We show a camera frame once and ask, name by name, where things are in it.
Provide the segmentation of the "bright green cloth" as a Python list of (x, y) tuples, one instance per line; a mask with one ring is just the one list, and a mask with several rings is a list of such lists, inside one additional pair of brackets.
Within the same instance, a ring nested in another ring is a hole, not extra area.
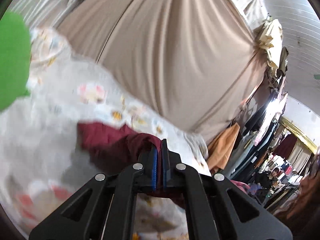
[(1, 18), (1, 110), (27, 94), (30, 59), (29, 28), (20, 15), (5, 12)]

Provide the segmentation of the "beige fabric curtain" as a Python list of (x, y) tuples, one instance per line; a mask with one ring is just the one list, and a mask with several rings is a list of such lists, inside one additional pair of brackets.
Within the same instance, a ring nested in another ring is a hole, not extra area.
[(58, 31), (133, 96), (206, 141), (237, 116), (267, 66), (230, 0), (84, 0)]

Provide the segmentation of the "orange hanging garment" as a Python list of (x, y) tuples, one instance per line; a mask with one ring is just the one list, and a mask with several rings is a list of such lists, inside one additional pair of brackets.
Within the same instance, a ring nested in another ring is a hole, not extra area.
[(235, 122), (232, 126), (223, 130), (209, 143), (207, 165), (211, 173), (223, 170), (230, 158), (240, 126)]

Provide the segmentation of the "white patterned bed sheet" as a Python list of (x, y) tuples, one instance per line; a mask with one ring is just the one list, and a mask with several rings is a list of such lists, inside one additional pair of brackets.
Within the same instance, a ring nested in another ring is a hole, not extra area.
[(1, 113), (1, 206), (23, 238), (99, 171), (80, 148), (79, 122), (100, 122), (166, 139), (169, 150), (210, 173), (201, 135), (142, 103), (104, 67), (72, 52), (50, 28), (31, 31), (30, 95)]

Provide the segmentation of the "dark hanging clothes rack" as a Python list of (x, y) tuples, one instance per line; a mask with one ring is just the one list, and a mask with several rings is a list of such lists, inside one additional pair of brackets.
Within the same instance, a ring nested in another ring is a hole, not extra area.
[(287, 101), (287, 94), (275, 89), (267, 101), (245, 123), (222, 174), (237, 176), (268, 142), (278, 125)]

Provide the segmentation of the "maroon quilted jacket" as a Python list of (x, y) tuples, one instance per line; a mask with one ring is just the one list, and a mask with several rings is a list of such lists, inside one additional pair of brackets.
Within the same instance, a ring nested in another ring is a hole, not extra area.
[(156, 150), (156, 189), (150, 193), (152, 197), (170, 198), (174, 204), (185, 208), (182, 195), (175, 195), (164, 188), (163, 183), (163, 151), (175, 161), (180, 155), (169, 150), (163, 140), (148, 133), (138, 133), (123, 125), (114, 128), (101, 122), (79, 122), (77, 133), (81, 148), (89, 153), (90, 161), (100, 170), (108, 174), (119, 174), (130, 165), (138, 162), (144, 153)]

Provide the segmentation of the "person in black clothes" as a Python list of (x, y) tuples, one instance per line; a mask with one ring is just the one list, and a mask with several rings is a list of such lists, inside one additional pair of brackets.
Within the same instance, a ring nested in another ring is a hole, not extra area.
[(280, 169), (275, 167), (272, 171), (264, 171), (255, 176), (255, 183), (258, 185), (255, 195), (261, 202), (265, 199), (270, 189), (277, 184), (279, 171)]

